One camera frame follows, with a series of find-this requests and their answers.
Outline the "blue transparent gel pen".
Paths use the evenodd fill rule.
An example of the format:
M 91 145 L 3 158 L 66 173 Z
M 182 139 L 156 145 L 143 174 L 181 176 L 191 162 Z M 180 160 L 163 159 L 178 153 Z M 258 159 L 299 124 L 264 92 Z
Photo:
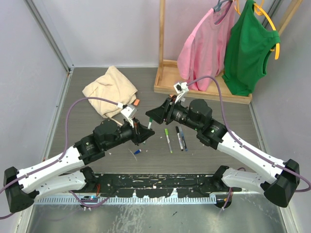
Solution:
M 182 142 L 184 144 L 184 150 L 185 151 L 188 151 L 188 148 L 187 148 L 187 144 L 186 144 L 186 141 L 185 141 L 185 137 L 184 137 L 184 133 L 183 133 L 183 130 L 181 127 L 179 127 L 179 130 L 180 130 L 180 134 L 181 134 L 181 138 L 182 138 Z

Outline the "white marker dark green end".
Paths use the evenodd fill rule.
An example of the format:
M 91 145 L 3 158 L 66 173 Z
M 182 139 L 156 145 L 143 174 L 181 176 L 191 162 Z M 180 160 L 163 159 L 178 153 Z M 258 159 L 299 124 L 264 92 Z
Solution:
M 149 124 L 148 124 L 148 127 L 147 127 L 148 130 L 151 129 L 151 125 L 152 125 L 152 121 L 149 121 Z

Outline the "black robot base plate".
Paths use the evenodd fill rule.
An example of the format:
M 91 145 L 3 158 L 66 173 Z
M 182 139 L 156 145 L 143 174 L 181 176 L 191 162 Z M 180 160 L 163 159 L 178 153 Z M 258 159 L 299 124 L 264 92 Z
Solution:
M 227 192 L 229 187 L 206 174 L 95 174 L 86 186 L 75 193 L 99 193 L 102 197 L 149 198 L 209 197 L 211 193 Z

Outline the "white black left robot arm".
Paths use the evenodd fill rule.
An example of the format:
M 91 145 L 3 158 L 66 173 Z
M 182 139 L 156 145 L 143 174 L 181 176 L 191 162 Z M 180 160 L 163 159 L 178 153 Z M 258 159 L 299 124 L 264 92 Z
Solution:
M 114 121 L 104 120 L 91 135 L 82 138 L 62 154 L 26 169 L 6 169 L 4 186 L 10 212 L 16 213 L 31 206 L 35 196 L 39 194 L 35 188 L 40 182 L 88 165 L 104 157 L 105 151 L 127 141 L 139 145 L 154 134 L 153 130 L 137 119 L 134 119 L 133 125 L 124 122 L 122 126 Z

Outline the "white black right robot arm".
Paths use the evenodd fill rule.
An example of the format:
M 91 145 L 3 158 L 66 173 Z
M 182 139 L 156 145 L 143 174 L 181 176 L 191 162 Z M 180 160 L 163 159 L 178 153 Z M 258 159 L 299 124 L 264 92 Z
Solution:
M 293 159 L 283 161 L 270 156 L 248 144 L 226 126 L 212 118 L 212 109 L 203 99 L 194 99 L 188 107 L 175 98 L 166 98 L 164 103 L 146 112 L 158 124 L 176 121 L 196 130 L 202 144 L 226 153 L 252 169 L 238 171 L 220 166 L 213 176 L 213 185 L 218 191 L 238 187 L 263 194 L 271 203 L 287 207 L 299 183 L 299 164 Z

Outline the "white marker lime end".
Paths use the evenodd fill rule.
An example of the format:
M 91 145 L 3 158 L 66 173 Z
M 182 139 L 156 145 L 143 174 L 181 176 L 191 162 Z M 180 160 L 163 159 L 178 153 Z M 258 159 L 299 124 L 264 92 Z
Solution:
M 167 143 L 168 143 L 168 146 L 169 146 L 170 153 L 173 153 L 171 142 L 170 142 L 170 139 L 169 139 L 169 132 L 168 132 L 167 128 L 165 128 L 165 136 L 166 136 L 166 139 L 167 139 Z

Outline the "orange highlighter cap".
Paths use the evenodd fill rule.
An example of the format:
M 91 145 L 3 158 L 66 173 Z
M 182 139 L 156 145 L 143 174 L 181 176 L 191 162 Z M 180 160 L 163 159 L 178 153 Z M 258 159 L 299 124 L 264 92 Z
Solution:
M 140 100 L 139 100 L 139 99 L 136 99 L 136 100 L 134 101 L 134 105 L 135 105 L 135 106 L 138 106 L 139 102 L 140 102 Z

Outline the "white marker black end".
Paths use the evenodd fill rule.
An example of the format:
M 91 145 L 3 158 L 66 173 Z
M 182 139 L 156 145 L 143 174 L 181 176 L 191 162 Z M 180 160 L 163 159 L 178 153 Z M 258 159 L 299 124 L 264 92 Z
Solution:
M 178 137 L 178 142 L 179 142 L 180 149 L 181 149 L 181 151 L 183 151 L 183 150 L 184 150 L 184 147 L 183 147 L 183 143 L 182 143 L 182 139 L 181 139 L 179 127 L 176 126 L 175 129 L 176 129 L 176 133 L 177 133 L 177 137 Z

